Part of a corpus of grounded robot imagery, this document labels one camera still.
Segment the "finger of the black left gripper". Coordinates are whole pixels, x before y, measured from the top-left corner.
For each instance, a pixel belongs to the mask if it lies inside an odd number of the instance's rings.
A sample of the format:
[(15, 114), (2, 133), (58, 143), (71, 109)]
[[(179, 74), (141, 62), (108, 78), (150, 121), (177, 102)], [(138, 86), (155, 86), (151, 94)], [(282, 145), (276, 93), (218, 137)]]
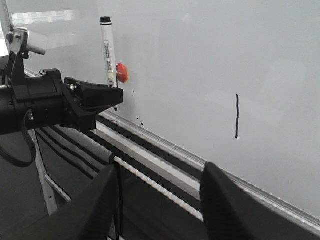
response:
[(124, 90), (121, 88), (88, 83), (72, 77), (65, 77), (64, 84), (76, 104), (88, 112), (103, 112), (124, 101)]

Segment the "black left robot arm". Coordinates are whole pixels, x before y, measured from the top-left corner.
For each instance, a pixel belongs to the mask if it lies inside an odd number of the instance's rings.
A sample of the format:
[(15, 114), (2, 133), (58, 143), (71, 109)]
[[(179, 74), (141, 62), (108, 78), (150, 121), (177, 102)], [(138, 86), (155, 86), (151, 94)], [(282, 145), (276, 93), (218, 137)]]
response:
[(87, 83), (72, 77), (61, 79), (57, 69), (41, 77), (24, 79), (27, 97), (17, 98), (12, 84), (0, 88), (0, 133), (12, 134), (53, 125), (85, 133), (96, 129), (96, 116), (124, 101), (121, 88)]

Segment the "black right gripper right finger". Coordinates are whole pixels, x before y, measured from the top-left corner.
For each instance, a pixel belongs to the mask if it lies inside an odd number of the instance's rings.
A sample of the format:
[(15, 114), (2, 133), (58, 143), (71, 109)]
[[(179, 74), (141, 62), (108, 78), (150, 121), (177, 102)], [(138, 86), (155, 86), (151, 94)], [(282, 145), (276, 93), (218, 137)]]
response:
[(263, 206), (214, 163), (200, 183), (201, 213), (210, 240), (318, 240), (319, 236)]

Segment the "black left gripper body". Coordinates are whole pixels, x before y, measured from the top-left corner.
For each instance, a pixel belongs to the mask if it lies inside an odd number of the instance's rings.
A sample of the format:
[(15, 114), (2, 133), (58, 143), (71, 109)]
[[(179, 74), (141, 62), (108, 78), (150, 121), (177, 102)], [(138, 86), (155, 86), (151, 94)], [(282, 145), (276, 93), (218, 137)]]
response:
[(62, 80), (61, 72), (56, 69), (43, 69), (43, 77), (57, 80), (58, 89), (61, 91), (62, 105), (58, 107), (57, 125), (63, 128), (87, 132), (96, 128), (96, 111), (88, 110), (85, 106), (87, 96), (84, 90), (93, 84), (65, 77)]

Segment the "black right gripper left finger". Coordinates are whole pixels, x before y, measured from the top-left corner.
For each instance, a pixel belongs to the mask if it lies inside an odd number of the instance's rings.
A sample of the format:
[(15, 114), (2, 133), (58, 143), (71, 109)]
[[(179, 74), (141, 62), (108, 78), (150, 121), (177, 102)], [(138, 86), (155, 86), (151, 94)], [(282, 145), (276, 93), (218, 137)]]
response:
[(106, 240), (118, 213), (118, 177), (107, 165), (83, 191), (52, 215), (7, 240)]

